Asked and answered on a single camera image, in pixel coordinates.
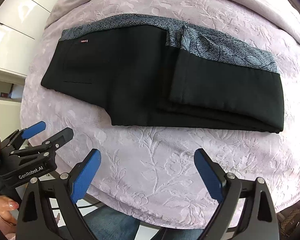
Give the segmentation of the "left hand with painted nails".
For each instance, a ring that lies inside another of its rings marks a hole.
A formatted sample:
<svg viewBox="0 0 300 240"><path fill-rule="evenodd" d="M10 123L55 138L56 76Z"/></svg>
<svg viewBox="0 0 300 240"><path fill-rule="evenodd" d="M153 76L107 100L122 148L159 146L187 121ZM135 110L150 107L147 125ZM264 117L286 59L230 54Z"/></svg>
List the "left hand with painted nails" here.
<svg viewBox="0 0 300 240"><path fill-rule="evenodd" d="M11 214L11 211L17 210L19 204L7 196L0 196L0 217L10 224L15 225L17 220Z"/></svg>

